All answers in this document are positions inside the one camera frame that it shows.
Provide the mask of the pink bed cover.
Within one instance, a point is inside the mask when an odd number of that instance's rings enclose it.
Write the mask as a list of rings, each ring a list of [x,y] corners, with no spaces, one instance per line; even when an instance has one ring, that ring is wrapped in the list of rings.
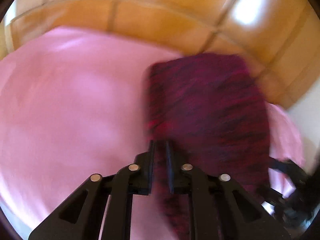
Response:
[[[94,173],[146,151],[148,69],[179,53],[99,31],[58,27],[1,61],[1,208],[22,239]],[[299,131],[265,101],[269,157],[304,165]],[[268,169],[288,196],[287,177]]]

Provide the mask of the dark red floral knit garment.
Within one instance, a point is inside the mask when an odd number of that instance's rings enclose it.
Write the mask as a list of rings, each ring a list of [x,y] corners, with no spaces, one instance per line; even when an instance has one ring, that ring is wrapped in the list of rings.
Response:
[[[265,99],[238,55],[204,53],[148,69],[148,132],[157,141],[155,198],[176,239],[188,239],[189,207],[169,190],[166,141],[211,176],[229,174],[255,200],[268,184],[270,129]]]

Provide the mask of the wooden panelled headboard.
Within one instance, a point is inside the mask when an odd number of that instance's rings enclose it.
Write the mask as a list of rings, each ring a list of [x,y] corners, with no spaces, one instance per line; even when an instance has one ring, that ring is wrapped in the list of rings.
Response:
[[[319,78],[319,18],[308,0],[15,0],[1,56],[61,25],[150,41],[190,55],[239,54],[285,108]]]

